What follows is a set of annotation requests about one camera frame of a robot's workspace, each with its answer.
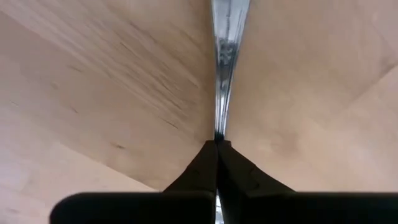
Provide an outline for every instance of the shiny metal bar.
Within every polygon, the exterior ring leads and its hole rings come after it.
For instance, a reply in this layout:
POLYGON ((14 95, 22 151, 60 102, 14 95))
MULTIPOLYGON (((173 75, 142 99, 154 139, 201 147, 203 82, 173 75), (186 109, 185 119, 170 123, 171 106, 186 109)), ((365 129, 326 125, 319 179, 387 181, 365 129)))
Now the shiny metal bar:
POLYGON ((225 137, 231 82, 250 0, 211 0, 216 47, 215 140, 225 137))

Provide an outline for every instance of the light wood surface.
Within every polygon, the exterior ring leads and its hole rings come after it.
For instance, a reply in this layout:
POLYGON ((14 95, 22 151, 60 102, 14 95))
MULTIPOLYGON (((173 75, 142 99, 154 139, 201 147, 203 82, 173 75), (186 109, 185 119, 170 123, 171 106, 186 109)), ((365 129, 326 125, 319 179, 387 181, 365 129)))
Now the light wood surface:
MULTIPOLYGON (((57 167, 52 156, 76 153, 168 186, 213 134, 209 8, 1 0, 1 149, 17 157, 0 165, 16 173, 0 185, 18 192, 34 178, 23 188, 39 202, 15 200, 41 203, 52 197, 48 180, 18 158, 57 167)), ((393 0, 252 0, 229 110, 233 146, 295 190, 397 191, 397 11, 393 0)))

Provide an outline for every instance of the wood grain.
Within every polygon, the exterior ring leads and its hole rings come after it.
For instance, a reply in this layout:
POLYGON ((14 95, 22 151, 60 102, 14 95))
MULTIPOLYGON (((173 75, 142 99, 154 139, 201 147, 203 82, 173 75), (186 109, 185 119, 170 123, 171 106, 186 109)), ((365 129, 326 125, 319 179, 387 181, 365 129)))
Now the wood grain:
MULTIPOLYGON (((229 110, 234 147, 295 190, 398 190, 396 9, 252 0, 229 110)), ((10 153, 66 173, 53 156, 68 164, 77 153, 163 189, 212 137, 209 1, 2 0, 0 10, 10 153)), ((0 166, 15 175, 1 186, 57 198, 44 190, 53 173, 9 158, 0 166)))

